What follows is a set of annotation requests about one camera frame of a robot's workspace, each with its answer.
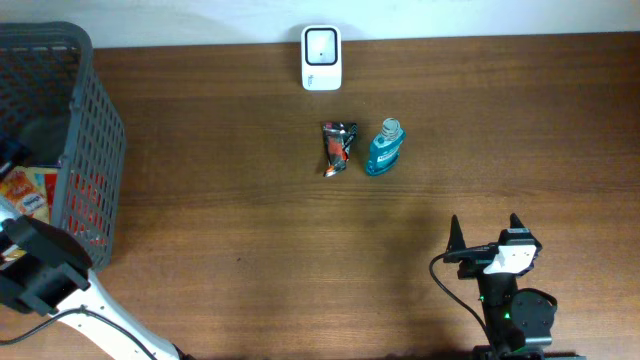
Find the orange snack packet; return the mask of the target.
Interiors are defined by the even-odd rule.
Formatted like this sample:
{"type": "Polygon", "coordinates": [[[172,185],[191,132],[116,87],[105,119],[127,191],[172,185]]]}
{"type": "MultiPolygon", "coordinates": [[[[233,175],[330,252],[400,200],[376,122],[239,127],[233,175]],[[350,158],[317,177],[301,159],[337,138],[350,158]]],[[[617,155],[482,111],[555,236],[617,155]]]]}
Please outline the orange snack packet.
{"type": "Polygon", "coordinates": [[[14,169],[1,182],[1,195],[22,215],[49,223],[46,195],[23,170],[14,169]]]}

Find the blue mouthwash bottle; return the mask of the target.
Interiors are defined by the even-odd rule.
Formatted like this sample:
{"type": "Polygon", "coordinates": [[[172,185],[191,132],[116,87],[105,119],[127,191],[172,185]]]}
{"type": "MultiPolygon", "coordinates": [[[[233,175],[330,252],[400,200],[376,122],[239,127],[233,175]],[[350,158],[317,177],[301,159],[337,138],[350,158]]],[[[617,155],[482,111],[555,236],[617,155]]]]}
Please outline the blue mouthwash bottle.
{"type": "Polygon", "coordinates": [[[379,176],[393,168],[398,161],[405,137],[406,132],[397,119],[385,119],[381,131],[370,144],[366,173],[369,176],[379,176]]]}

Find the black red snack packet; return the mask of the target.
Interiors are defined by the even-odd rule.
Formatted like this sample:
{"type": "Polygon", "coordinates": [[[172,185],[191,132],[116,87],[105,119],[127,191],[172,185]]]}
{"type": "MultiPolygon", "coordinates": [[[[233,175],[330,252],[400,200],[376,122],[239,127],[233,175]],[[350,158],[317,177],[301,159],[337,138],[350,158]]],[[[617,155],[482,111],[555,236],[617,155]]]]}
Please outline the black red snack packet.
{"type": "Polygon", "coordinates": [[[322,125],[328,168],[325,177],[334,176],[347,168],[350,147],[356,139],[356,123],[328,122],[322,125]]]}

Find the red Hacks candy bag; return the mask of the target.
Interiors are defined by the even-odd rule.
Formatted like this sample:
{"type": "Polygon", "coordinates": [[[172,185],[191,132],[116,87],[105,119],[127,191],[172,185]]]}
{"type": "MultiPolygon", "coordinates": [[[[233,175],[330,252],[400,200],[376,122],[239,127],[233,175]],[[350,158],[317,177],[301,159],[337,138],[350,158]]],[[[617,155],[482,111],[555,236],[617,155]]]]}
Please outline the red Hacks candy bag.
{"type": "Polygon", "coordinates": [[[53,207],[53,203],[55,199],[56,183],[57,183],[56,173],[47,173],[44,175],[44,184],[45,184],[45,191],[47,195],[47,203],[50,208],[53,207]]]}

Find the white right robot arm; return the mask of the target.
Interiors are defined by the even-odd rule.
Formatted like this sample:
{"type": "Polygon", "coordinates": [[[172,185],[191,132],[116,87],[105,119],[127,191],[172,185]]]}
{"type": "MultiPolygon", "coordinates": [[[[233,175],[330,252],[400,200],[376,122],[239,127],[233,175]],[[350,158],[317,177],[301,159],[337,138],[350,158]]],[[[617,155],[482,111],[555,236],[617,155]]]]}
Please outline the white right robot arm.
{"type": "Polygon", "coordinates": [[[558,302],[541,290],[520,288],[517,279],[534,268],[541,243],[516,214],[495,242],[468,247],[459,220],[451,218],[442,260],[459,265],[460,280],[475,280],[483,312],[486,345],[471,351],[472,359],[578,359],[575,353],[547,353],[558,302]]]}

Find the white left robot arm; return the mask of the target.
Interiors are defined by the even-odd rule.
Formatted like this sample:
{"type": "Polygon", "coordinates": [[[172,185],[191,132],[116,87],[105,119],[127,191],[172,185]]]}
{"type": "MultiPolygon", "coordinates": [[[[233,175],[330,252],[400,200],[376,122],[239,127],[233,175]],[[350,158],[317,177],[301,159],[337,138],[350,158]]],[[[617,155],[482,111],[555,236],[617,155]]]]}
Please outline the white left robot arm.
{"type": "Polygon", "coordinates": [[[21,214],[6,199],[1,200],[1,304],[48,318],[3,339],[3,347],[62,322],[114,359],[192,357],[148,330],[110,296],[90,256],[70,234],[21,214]]]}

